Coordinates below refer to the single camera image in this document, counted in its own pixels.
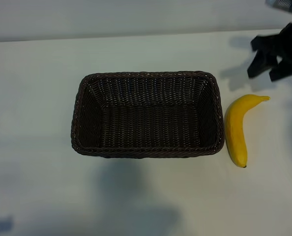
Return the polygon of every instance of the woven texture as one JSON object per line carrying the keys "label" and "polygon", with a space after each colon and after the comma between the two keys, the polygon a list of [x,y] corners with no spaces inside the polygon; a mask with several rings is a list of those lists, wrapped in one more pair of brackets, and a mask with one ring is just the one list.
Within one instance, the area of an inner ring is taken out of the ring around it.
{"label": "woven texture", "polygon": [[194,157],[217,153],[224,124],[215,78],[200,71],[86,76],[72,146],[102,157]]}

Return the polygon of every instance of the banana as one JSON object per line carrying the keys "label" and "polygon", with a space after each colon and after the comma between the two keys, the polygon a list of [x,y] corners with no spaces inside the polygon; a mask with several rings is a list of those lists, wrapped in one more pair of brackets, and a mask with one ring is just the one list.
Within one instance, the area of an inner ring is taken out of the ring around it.
{"label": "banana", "polygon": [[231,160],[239,167],[245,168],[248,159],[243,134],[243,117],[248,110],[269,99],[268,96],[244,95],[233,102],[227,110],[225,118],[226,143]]}

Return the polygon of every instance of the white wall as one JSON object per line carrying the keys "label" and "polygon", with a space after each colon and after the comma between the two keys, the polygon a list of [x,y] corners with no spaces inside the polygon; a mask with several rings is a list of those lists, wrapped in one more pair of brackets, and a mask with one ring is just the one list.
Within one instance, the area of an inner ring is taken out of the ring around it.
{"label": "white wall", "polygon": [[0,0],[0,41],[282,28],[264,0]]}

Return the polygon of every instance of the dark brown wicker basket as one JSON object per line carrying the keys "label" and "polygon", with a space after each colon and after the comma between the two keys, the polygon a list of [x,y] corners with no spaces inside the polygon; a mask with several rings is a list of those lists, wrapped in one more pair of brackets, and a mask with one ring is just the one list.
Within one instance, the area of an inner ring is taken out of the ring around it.
{"label": "dark brown wicker basket", "polygon": [[108,158],[215,154],[224,145],[216,80],[201,71],[88,75],[71,138],[76,152]]}

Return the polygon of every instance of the wicker basket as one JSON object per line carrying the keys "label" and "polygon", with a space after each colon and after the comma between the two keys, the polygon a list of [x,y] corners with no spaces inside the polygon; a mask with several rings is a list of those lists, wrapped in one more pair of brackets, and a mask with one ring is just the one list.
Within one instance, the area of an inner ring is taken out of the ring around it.
{"label": "wicker basket", "polygon": [[216,80],[201,71],[88,75],[71,138],[76,152],[107,158],[215,154],[224,145]]}

